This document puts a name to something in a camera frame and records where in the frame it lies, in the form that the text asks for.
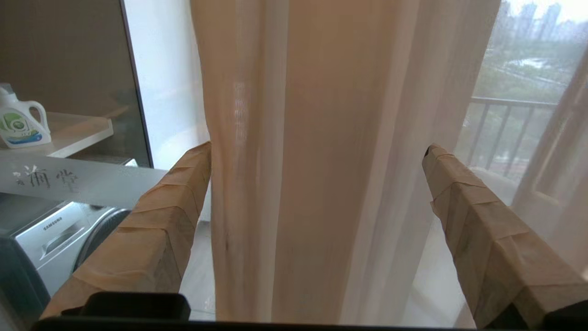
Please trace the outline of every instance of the brown kraft paper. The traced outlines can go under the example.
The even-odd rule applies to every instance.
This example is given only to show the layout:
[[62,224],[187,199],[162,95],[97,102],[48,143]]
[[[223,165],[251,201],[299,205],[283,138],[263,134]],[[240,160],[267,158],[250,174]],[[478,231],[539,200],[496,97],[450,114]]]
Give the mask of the brown kraft paper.
[[588,299],[588,283],[454,155],[433,144],[422,166],[479,328],[510,304],[534,329],[547,313]]
[[41,318],[100,291],[177,292],[211,176],[211,144],[187,151],[55,293]]

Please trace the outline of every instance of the white plastic jug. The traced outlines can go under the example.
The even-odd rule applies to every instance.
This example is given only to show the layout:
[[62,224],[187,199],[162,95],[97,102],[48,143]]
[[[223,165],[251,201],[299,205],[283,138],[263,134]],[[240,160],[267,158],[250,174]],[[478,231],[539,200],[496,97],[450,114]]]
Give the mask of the white plastic jug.
[[[41,122],[31,114],[39,111]],[[42,145],[51,142],[47,114],[36,101],[18,101],[10,84],[0,83],[0,136],[10,148]]]

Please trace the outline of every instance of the samsung logo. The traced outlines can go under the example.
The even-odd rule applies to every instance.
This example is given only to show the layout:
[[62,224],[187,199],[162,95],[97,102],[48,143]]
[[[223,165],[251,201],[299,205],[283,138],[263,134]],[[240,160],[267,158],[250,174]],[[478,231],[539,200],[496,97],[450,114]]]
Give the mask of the samsung logo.
[[53,225],[57,224],[57,222],[61,221],[63,218],[62,217],[58,217],[57,219],[55,219],[55,221],[45,225],[45,227],[43,227],[43,230],[47,231],[48,228],[52,227]]

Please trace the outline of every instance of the bottle label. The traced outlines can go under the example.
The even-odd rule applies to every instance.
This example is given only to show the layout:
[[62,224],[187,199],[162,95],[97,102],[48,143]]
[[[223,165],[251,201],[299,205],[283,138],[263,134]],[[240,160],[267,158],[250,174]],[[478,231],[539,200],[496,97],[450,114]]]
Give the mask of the bottle label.
[[43,135],[29,125],[26,118],[14,112],[7,112],[0,119],[2,136],[11,144],[33,143],[43,139]]

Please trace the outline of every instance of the shelf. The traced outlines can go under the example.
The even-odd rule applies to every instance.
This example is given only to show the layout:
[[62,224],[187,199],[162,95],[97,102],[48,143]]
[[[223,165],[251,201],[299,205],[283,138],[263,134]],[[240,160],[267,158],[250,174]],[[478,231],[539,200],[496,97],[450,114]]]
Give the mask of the shelf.
[[49,144],[8,148],[0,140],[0,150],[11,153],[34,153],[51,157],[68,157],[114,134],[108,118],[47,112],[51,130]]

